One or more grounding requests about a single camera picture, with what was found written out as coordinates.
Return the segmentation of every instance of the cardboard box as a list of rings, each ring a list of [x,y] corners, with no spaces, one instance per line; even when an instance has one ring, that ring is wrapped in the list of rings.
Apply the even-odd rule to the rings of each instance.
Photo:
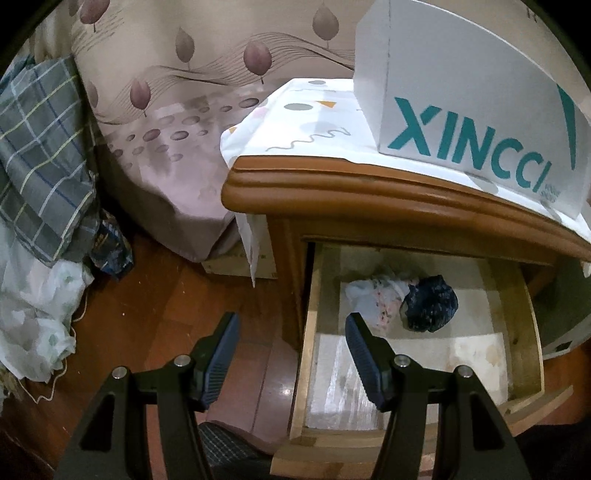
[[[437,6],[377,0],[357,26],[355,57],[355,95],[380,153],[462,170],[578,216],[591,183],[589,121],[515,46]]]

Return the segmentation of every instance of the gray plaid fabric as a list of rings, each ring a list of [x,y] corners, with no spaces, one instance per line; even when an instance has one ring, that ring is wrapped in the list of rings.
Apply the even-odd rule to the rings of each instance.
[[[88,119],[72,56],[18,58],[0,80],[0,217],[46,265],[81,261],[99,226]]]

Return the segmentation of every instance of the paper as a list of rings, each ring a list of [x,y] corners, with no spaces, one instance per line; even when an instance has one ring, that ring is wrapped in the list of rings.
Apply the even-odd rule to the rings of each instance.
[[[455,338],[388,339],[425,368],[452,372],[468,365],[496,405],[508,399],[507,364],[501,333]],[[318,333],[308,390],[306,426],[329,430],[384,430],[388,415],[368,400],[342,335]],[[427,407],[427,423],[437,422],[437,406]]]

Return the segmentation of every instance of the leaf pattern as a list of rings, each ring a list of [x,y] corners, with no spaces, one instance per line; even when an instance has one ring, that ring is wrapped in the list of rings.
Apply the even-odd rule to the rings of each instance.
[[[322,3],[312,20],[312,30],[322,40],[329,41],[339,33],[339,19]]]
[[[195,53],[195,41],[193,37],[179,27],[175,45],[178,59],[188,65]]]
[[[109,8],[111,0],[85,0],[80,8],[80,21],[84,25],[93,25],[96,32],[96,23]]]
[[[86,96],[92,108],[96,108],[99,104],[99,92],[95,84],[90,81],[86,82]]]
[[[269,48],[261,41],[250,41],[244,49],[244,65],[249,72],[261,77],[267,73],[273,64],[273,57]]]
[[[150,91],[148,82],[134,79],[131,88],[129,89],[129,100],[131,100],[131,105],[139,110],[143,110],[144,116],[146,116],[145,110],[150,103],[151,98],[152,92]]]

